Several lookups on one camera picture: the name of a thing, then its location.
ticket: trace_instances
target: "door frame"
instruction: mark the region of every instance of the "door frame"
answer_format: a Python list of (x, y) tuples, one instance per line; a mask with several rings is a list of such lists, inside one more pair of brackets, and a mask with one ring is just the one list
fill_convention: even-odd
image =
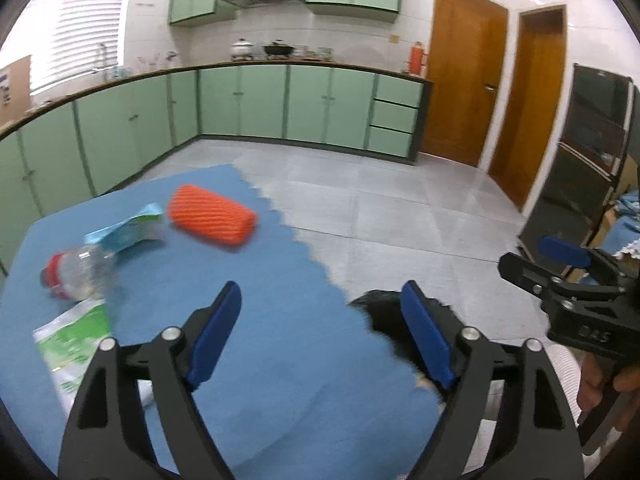
[[(493, 0), (484, 0), (485, 2), (489, 3), (489, 4), (493, 4), (497, 7), (500, 7), (501, 9), (503, 9), (506, 13), (506, 24), (505, 24), (505, 35), (504, 35), (504, 47), (503, 47), (503, 51), (502, 51), (502, 64), (500, 66), (500, 76), (498, 78), (498, 85), (495, 88), (495, 98), (494, 98), (494, 108), (492, 110), (492, 114), (491, 114), (491, 118), (489, 120), (488, 126), (487, 126), (487, 130), (486, 130), (486, 134), (484, 136), (484, 142), (482, 143), (482, 148), (480, 150), (480, 153), (478, 155), (478, 161), (475, 164), (476, 168), (480, 168), (481, 164), (482, 164), (482, 160), (483, 160), (483, 155), (484, 155), (484, 149), (487, 145), (487, 142), (490, 141), (490, 133), (492, 130), (492, 122), (494, 120), (494, 115), (497, 109), (497, 105), (498, 105), (498, 97), (500, 95), (500, 90), (504, 87), (503, 83), (503, 78), (504, 78), (504, 73), (505, 73), (505, 60), (507, 59), (508, 56), (508, 52), (507, 52), (507, 45), (509, 43), (509, 36), (510, 36), (510, 31), (509, 31), (509, 18), (510, 18), (510, 13), (511, 10), (508, 9), (507, 7), (505, 7), (503, 4), (500, 4), (498, 2), (495, 2)], [(430, 63), (431, 63), (431, 52), (432, 52), (432, 45), (433, 45), (433, 29), (436, 23), (436, 13), (438, 10), (438, 0), (433, 0), (433, 17), (431, 20), (431, 35), (430, 35), (430, 42), (429, 42), (429, 50), (427, 52), (427, 66), (426, 66), (426, 74), (425, 74), (425, 78), (427, 80), (429, 80), (429, 67), (430, 67)], [(433, 88), (431, 89), (431, 97), (433, 97)], [(428, 113), (426, 115), (426, 117), (424, 118), (424, 126), (423, 126), (423, 131), (424, 134), (422, 136), (422, 141), (420, 146), (418, 147), (418, 152), (420, 153), (428, 153), (426, 151), (426, 140), (427, 140), (427, 136), (428, 136), (428, 126), (429, 126), (429, 112), (433, 109), (433, 107), (430, 105), (430, 109), (428, 110)]]
[(533, 191), (533, 189), (536, 187), (536, 182), (538, 180), (538, 177), (540, 176), (540, 170), (541, 168), (544, 166), (544, 161), (546, 159), (546, 155), (547, 152), (549, 150), (549, 146), (553, 143), (552, 138), (554, 137), (554, 131), (556, 130), (556, 128), (558, 127), (558, 112), (560, 110), (560, 103), (562, 101), (562, 93), (564, 90), (564, 85), (565, 85), (565, 79), (566, 79), (566, 63), (567, 63), (567, 57), (568, 57), (568, 12), (567, 12), (567, 5), (566, 4), (555, 4), (555, 5), (549, 5), (546, 7), (539, 7), (537, 9), (530, 9), (530, 10), (523, 10), (522, 12), (518, 13), (518, 37), (516, 38), (516, 52), (514, 54), (514, 60), (513, 60), (513, 75), (511, 77), (511, 81), (510, 81), (510, 90), (509, 90), (509, 98), (507, 100), (507, 104), (506, 104), (506, 108), (504, 110), (504, 117), (502, 118), (502, 124), (500, 125), (500, 133), (497, 136), (497, 139), (495, 141), (495, 147), (491, 153), (491, 157), (488, 161), (488, 169), (487, 169), (487, 175), (488, 176), (492, 176), (492, 170), (495, 167), (495, 163), (497, 161), (497, 155), (498, 155), (498, 149), (500, 147), (500, 141), (502, 140), (502, 136), (505, 133), (505, 124), (507, 122), (507, 119), (509, 117), (510, 114), (510, 108), (512, 105), (512, 101), (513, 99), (516, 97), (516, 95), (514, 94), (516, 91), (516, 83), (517, 83), (517, 79), (518, 79), (518, 62), (520, 61), (520, 56), (522, 54), (521, 49), (522, 49), (522, 45), (521, 45), (521, 41), (522, 41), (522, 23), (523, 20), (527, 17), (527, 16), (533, 16), (536, 14), (543, 14), (546, 12), (553, 12), (555, 10), (561, 10), (562, 11), (562, 37), (564, 39), (564, 59), (563, 59), (563, 67), (562, 67), (562, 79), (561, 79), (561, 85), (560, 85), (560, 89), (558, 92), (558, 100), (556, 101), (556, 108), (554, 110), (554, 120), (551, 126), (551, 131), (549, 131), (549, 135), (547, 138), (547, 142), (546, 142), (546, 147), (545, 150), (542, 154), (542, 157), (540, 158), (540, 163), (538, 165), (538, 170), (536, 171), (536, 176), (534, 177), (532, 183), (529, 186), (529, 191), (527, 192), (527, 196), (524, 198), (522, 204), (520, 205), (516, 205), (516, 207), (518, 208), (518, 210), (520, 212), (523, 212), (524, 209), (527, 206), (527, 203), (529, 202), (531, 193)]

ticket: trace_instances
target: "green and white package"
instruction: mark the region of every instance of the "green and white package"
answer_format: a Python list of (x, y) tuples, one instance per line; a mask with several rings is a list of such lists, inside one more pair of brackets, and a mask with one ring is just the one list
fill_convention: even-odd
[[(100, 341), (111, 335), (104, 300), (85, 300), (33, 331), (49, 367), (62, 406), (68, 414), (82, 377)], [(143, 404), (151, 400), (151, 381), (139, 381)]]

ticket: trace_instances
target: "brown door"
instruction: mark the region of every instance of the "brown door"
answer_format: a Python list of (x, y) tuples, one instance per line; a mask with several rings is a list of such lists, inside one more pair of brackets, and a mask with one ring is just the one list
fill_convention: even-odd
[(524, 205), (554, 126), (566, 53), (564, 7), (520, 15), (511, 95), (489, 175)]
[(502, 74), (507, 17), (489, 0), (436, 0), (423, 152), (478, 165)]

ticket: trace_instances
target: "floor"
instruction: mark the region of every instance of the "floor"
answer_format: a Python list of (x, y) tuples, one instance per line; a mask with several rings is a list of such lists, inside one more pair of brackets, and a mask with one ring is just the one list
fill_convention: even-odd
[(497, 272), (524, 218), (476, 168), (429, 155), (408, 166), (309, 148), (198, 140), (142, 180), (219, 164), (235, 165), (271, 199), (350, 300), (415, 280), (490, 339), (546, 340), (538, 301)]

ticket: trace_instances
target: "clear plastic bottle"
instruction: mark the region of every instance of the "clear plastic bottle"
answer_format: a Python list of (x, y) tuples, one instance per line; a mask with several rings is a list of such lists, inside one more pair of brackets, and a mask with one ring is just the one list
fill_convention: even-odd
[(51, 257), (40, 282), (62, 300), (101, 300), (114, 280), (115, 254), (89, 244)]

